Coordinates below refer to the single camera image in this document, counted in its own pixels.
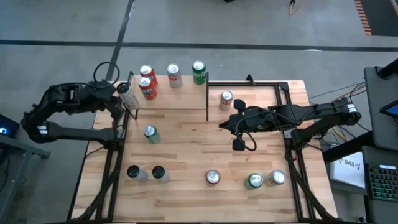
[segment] wooden table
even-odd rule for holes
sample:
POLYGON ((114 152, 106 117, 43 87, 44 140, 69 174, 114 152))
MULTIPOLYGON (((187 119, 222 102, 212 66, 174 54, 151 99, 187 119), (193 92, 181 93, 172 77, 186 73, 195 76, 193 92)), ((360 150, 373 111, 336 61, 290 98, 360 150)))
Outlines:
MULTIPOLYGON (((130 119, 118 196, 114 210, 114 222, 291 222, 297 216, 294 207, 292 186, 284 158, 284 142, 281 132, 255 133, 258 149, 254 152, 233 151, 233 136, 218 128, 218 124, 236 113, 231 108, 218 108, 224 88, 209 87, 209 122, 206 122, 206 85, 195 85, 192 76, 183 76, 183 87, 169 87, 166 76, 158 75, 158 97, 145 101, 137 88, 141 109, 138 119, 130 119), (149 144, 143 135, 146 125, 155 125, 161 135, 160 144, 149 144), (139 165, 149 174, 153 167, 164 166, 171 181, 158 183, 150 175, 146 183, 130 179, 127 168, 139 165), (209 187, 205 172, 216 169, 221 173, 221 182, 209 187), (244 179, 252 172, 267 175, 274 169, 283 170, 287 181, 277 187, 262 186, 246 190, 244 179)), ((303 81, 288 81, 292 102, 308 105, 308 96, 303 81)), ((266 87, 228 88, 234 98, 240 98, 247 106, 266 107, 276 105, 275 92, 266 87)), ((98 112, 94 128, 111 125, 108 112, 98 112)), ((100 147, 91 142, 88 152, 100 147)), ((335 203, 323 163, 317 149, 303 150, 310 188, 321 204, 336 216, 335 203)), ((84 163, 72 218, 78 217, 94 199, 101 185, 106 151, 98 151, 84 163)), ((304 214, 307 214, 304 194, 300 191, 304 214)), ((104 206, 104 215, 108 203, 104 206)))

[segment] keyboard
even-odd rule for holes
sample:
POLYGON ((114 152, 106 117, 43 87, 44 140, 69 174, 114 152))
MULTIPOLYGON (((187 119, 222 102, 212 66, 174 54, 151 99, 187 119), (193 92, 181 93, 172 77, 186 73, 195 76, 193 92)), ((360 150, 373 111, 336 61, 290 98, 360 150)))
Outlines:
POLYGON ((395 166, 367 164, 371 198, 398 202, 398 170, 395 166))

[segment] green soda can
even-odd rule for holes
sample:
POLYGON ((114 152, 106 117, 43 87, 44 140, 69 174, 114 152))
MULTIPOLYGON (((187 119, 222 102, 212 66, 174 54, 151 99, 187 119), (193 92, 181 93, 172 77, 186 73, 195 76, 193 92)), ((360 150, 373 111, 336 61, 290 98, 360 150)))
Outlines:
POLYGON ((249 177, 244 181, 244 186, 248 190, 257 189, 257 188, 261 187, 263 181, 264 181, 264 179, 262 178, 262 176, 260 174, 253 173, 253 174, 250 174, 249 177))
POLYGON ((193 70, 193 82, 197 85, 204 84, 206 82, 206 65, 197 60, 192 65, 193 70))
POLYGON ((144 128, 144 136, 152 144, 157 144, 160 142, 160 134, 157 131, 157 128, 153 125, 148 125, 144 128))

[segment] computer monitor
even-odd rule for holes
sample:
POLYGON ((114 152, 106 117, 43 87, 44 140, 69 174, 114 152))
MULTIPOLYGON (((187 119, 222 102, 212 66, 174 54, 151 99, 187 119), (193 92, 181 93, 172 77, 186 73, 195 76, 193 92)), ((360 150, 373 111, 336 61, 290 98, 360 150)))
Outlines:
POLYGON ((19 123, 0 114, 0 134, 14 138, 18 128, 19 123))
POLYGON ((383 106, 380 109, 380 113, 392 116, 393 118, 398 119, 398 100, 395 100, 394 102, 383 106))

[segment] red soda can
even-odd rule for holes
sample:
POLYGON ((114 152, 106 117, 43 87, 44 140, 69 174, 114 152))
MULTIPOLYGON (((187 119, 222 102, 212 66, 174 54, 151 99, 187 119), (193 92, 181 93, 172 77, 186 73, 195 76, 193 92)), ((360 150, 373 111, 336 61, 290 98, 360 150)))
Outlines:
POLYGON ((151 82, 149 77, 141 77, 139 79, 139 88, 146 100, 153 100, 157 96, 154 83, 151 82))
POLYGON ((139 73, 142 77, 149 77, 152 83, 154 83, 155 88, 157 87, 155 70, 150 65, 141 66, 141 68, 139 69, 139 73))

